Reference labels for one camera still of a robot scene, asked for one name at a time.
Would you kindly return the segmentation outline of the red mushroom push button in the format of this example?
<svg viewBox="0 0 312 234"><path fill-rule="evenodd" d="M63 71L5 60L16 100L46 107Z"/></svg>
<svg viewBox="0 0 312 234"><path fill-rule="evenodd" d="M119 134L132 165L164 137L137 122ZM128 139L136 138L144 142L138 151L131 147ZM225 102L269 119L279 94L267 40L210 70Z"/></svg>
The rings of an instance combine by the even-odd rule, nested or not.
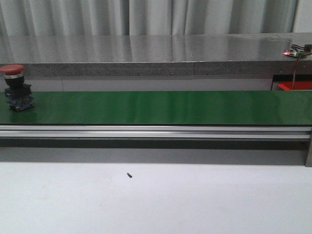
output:
<svg viewBox="0 0 312 234"><path fill-rule="evenodd" d="M24 83L24 69L25 66L21 64L9 64L0 68L8 85L5 89L6 100L10 110L14 112L21 112L35 106L31 85Z"/></svg>

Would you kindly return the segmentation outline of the green conveyor belt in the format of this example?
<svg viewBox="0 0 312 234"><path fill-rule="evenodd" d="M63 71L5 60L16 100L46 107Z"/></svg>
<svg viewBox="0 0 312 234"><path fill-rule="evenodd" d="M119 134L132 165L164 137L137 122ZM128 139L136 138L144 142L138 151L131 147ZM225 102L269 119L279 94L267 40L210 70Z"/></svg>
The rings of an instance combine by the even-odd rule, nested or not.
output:
<svg viewBox="0 0 312 234"><path fill-rule="evenodd" d="M311 125L311 91L34 92L13 112L0 97L1 124Z"/></svg>

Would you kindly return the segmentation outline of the grey stone counter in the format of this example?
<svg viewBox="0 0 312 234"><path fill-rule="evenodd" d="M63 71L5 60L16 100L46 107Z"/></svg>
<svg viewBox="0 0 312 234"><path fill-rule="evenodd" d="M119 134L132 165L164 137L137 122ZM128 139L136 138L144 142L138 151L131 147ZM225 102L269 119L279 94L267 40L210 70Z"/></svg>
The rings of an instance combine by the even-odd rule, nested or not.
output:
<svg viewBox="0 0 312 234"><path fill-rule="evenodd" d="M33 91L272 90L311 79L311 57L283 55L310 33L2 36L0 63L25 65Z"/></svg>

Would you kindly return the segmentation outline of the small green circuit board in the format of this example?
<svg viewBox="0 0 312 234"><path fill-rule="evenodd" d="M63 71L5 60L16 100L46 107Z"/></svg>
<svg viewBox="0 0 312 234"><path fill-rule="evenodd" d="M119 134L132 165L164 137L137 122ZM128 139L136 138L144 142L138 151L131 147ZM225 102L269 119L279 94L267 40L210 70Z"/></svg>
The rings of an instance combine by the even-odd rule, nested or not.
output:
<svg viewBox="0 0 312 234"><path fill-rule="evenodd" d="M289 49L285 50L283 52L283 55L293 57L293 58L298 58L298 57L304 57L305 54L307 54L307 51L304 50L294 50L294 49Z"/></svg>

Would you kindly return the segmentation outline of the red plastic bin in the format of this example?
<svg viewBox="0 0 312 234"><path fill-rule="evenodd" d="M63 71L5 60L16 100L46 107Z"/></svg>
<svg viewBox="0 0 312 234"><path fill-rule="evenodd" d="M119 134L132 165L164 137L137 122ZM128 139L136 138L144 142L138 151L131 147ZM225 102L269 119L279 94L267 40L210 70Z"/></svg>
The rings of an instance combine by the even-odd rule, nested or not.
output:
<svg viewBox="0 0 312 234"><path fill-rule="evenodd" d="M312 82L311 81L296 81L293 85L290 81L280 82L277 84L279 88L284 91L289 90L311 90Z"/></svg>

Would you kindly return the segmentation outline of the white curtain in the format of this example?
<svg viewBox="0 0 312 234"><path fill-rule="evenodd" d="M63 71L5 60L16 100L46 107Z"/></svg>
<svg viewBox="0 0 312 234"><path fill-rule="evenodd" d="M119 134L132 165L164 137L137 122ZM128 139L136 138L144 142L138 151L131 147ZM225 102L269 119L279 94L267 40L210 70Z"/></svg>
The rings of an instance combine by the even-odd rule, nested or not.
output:
<svg viewBox="0 0 312 234"><path fill-rule="evenodd" d="M295 0L3 0L2 36L288 33Z"/></svg>

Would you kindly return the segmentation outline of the aluminium conveyor frame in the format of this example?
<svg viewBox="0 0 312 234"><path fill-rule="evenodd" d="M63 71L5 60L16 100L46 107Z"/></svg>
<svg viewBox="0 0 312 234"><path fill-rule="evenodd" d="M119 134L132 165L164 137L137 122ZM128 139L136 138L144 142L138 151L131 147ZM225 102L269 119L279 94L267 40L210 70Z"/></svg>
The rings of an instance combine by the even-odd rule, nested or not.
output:
<svg viewBox="0 0 312 234"><path fill-rule="evenodd" d="M312 165L311 126L3 125L2 162Z"/></svg>

